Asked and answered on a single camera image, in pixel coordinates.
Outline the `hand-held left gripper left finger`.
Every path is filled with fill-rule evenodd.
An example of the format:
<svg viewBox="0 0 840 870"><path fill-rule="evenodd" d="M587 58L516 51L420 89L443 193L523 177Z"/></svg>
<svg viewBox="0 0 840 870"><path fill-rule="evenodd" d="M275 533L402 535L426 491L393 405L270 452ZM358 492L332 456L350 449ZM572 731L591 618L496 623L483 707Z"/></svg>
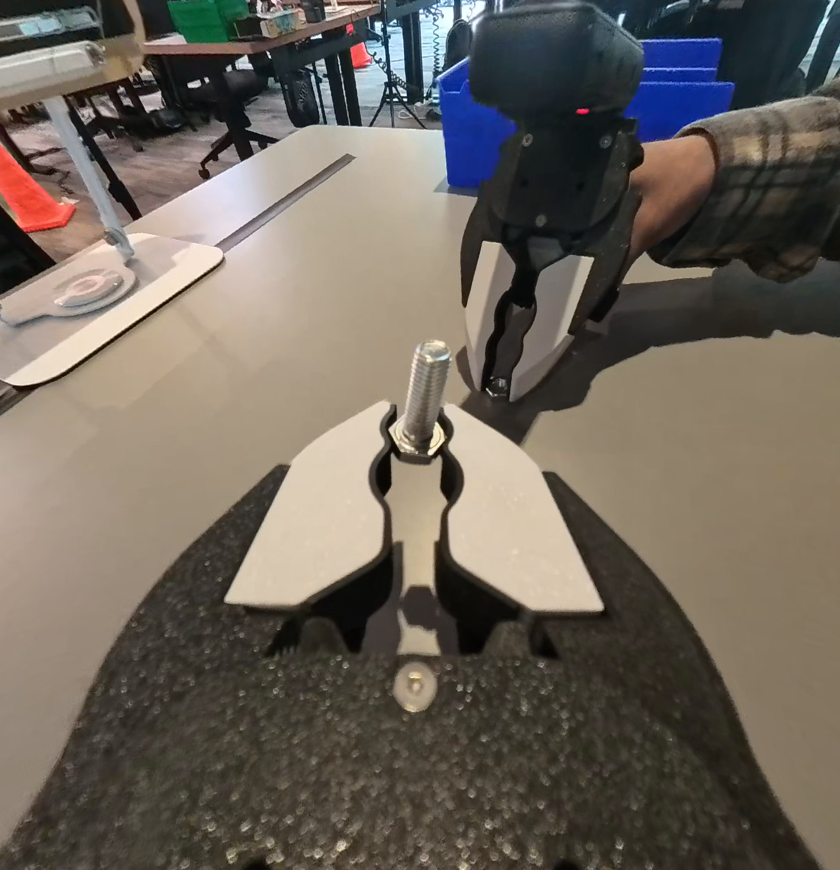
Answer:
<svg viewBox="0 0 840 870"><path fill-rule="evenodd" d="M262 520L224 602L302 608L382 556L386 506L373 471L389 451L395 407L379 401L298 453Z"/></svg>

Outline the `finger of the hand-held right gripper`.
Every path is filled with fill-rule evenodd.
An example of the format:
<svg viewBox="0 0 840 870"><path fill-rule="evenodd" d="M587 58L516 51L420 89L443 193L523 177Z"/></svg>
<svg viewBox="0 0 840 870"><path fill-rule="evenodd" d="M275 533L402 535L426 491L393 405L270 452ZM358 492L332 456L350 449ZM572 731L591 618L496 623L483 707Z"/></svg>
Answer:
<svg viewBox="0 0 840 870"><path fill-rule="evenodd" d="M541 270L534 289L534 320L510 376L510 402L539 386L574 339L570 327L594 265L590 256L570 255Z"/></svg>
<svg viewBox="0 0 840 870"><path fill-rule="evenodd" d="M481 244L465 305L466 352L471 384L484 391L491 377L510 381L529 328L529 309L515 302L515 263L497 242Z"/></svg>

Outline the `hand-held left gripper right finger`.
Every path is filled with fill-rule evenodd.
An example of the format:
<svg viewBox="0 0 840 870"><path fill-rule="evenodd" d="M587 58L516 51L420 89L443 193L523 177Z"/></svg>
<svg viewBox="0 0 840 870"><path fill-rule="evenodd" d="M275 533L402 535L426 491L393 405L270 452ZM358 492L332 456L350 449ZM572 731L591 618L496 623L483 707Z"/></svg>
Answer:
<svg viewBox="0 0 840 870"><path fill-rule="evenodd" d="M448 453L461 473L445 522L456 567L533 614L601 614L601 596L540 467L462 408L443 411L452 427Z"/></svg>

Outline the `blue plastic bin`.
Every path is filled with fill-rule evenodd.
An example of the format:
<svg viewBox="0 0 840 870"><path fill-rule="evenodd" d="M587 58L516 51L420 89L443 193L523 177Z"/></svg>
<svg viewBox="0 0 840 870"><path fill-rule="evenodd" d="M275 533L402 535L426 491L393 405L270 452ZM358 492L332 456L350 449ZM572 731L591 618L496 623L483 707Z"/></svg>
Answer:
<svg viewBox="0 0 840 870"><path fill-rule="evenodd" d="M637 123L645 144L674 136L683 127L730 110L735 83L719 72L719 38L643 41L644 69L625 116ZM476 189L497 165L501 144L515 124L477 103L469 90L469 60L438 78L439 107L446 155L447 183Z"/></svg>

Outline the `large silver hex bolt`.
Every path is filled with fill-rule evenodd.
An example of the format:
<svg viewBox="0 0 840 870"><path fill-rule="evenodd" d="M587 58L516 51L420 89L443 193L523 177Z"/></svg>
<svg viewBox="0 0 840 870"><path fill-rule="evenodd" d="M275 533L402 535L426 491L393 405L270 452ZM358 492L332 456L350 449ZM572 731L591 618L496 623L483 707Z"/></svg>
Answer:
<svg viewBox="0 0 840 870"><path fill-rule="evenodd" d="M415 347L403 412L389 428L400 461L430 464L446 444L440 417L451 362L444 341L432 339Z"/></svg>

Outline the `person's right hand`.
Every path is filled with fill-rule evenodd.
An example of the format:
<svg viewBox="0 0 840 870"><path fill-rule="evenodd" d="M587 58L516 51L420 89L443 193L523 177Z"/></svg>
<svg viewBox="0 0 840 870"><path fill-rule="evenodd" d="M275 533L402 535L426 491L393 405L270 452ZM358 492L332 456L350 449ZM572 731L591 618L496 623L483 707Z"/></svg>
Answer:
<svg viewBox="0 0 840 870"><path fill-rule="evenodd" d="M702 132L643 147L643 162L630 176L640 198L631 234L628 266L674 237L707 200L717 172L713 145Z"/></svg>

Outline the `light stand tripod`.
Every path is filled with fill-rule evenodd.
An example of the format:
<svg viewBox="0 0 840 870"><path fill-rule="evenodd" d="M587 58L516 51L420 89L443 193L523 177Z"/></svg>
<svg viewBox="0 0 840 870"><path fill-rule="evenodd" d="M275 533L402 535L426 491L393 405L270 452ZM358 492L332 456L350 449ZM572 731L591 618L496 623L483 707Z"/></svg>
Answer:
<svg viewBox="0 0 840 870"><path fill-rule="evenodd" d="M382 88L382 95L379 101L378 107L373 114L369 127L373 127L377 122L378 118L382 114L385 107L389 109L390 116L390 126L395 128L395 108L396 105L401 107L407 115L408 118L413 120L416 125L419 126L420 129L425 130L427 127L425 123L417 116L413 108L408 104L403 94L401 93L396 81L393 79L393 71L391 65L391 56L390 56L390 40L389 40L389 31L388 31L388 8L386 5L386 1L379 2L380 4L380 16L382 23L382 47L383 47L383 60L378 62L377 56L373 56L373 60L375 63L384 71L385 74L385 82Z"/></svg>

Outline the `black mesh bin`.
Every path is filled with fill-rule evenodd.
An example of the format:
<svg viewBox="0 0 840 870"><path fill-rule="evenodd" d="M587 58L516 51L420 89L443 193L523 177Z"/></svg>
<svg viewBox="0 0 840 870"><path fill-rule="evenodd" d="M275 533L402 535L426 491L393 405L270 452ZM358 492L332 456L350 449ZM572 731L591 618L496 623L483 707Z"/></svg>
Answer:
<svg viewBox="0 0 840 870"><path fill-rule="evenodd" d="M285 72L280 79L286 114L296 128L320 125L316 85L306 69Z"/></svg>

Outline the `white metal stand base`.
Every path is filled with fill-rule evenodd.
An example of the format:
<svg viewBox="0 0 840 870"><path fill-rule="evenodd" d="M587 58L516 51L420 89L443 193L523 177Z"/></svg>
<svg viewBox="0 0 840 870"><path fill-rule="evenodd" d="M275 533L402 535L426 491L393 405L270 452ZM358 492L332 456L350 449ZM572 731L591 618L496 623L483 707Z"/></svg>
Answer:
<svg viewBox="0 0 840 870"><path fill-rule="evenodd" d="M0 294L0 382L15 389L63 377L225 258L216 246L127 233L65 98L47 98L44 107L97 207L104 240Z"/></svg>

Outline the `black office chair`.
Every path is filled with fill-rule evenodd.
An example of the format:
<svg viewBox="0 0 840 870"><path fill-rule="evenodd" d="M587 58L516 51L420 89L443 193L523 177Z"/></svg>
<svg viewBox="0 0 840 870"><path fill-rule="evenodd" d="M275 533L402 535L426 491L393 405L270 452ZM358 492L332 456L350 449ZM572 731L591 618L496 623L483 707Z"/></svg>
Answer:
<svg viewBox="0 0 840 870"><path fill-rule="evenodd" d="M231 104L240 114L242 125L246 131L248 141L257 144L261 150L270 145L280 142L277 137L269 136L251 129L251 122L245 111L245 107L259 97L267 89L267 78L260 77L254 71L224 71L222 73L223 86L230 97ZM206 79L200 87L193 90L194 102L199 109L205 109L216 120L226 124L222 115L214 84L211 79ZM199 162L199 176L203 180L211 177L208 165L218 162L219 156L226 150L235 146L233 134L230 129L219 136L212 144L208 154Z"/></svg>

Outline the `brown office desk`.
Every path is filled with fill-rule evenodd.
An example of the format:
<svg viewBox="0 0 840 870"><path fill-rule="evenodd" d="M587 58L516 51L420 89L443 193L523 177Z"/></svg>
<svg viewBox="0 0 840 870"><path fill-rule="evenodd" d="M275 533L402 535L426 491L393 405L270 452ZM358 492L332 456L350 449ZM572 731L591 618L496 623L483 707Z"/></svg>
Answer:
<svg viewBox="0 0 840 870"><path fill-rule="evenodd" d="M277 75L324 62L327 71L335 121L341 126L360 126L360 109L350 48L363 42L367 20L382 12L382 2L347 4L312 24L302 24L295 31L275 38L188 43L181 35L172 35L145 43L149 58L192 58L201 63L214 85L215 103L231 131L241 135L244 111L236 97L230 96L225 71L234 58L268 56Z"/></svg>

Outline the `green plastic bin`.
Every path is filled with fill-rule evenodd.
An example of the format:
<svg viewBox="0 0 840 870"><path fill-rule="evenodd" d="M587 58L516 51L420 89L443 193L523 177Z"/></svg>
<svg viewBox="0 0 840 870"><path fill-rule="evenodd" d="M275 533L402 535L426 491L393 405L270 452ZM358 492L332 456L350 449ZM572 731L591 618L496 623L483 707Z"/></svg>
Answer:
<svg viewBox="0 0 840 870"><path fill-rule="evenodd" d="M168 1L175 30L190 44L238 40L236 22L249 17L247 1Z"/></svg>

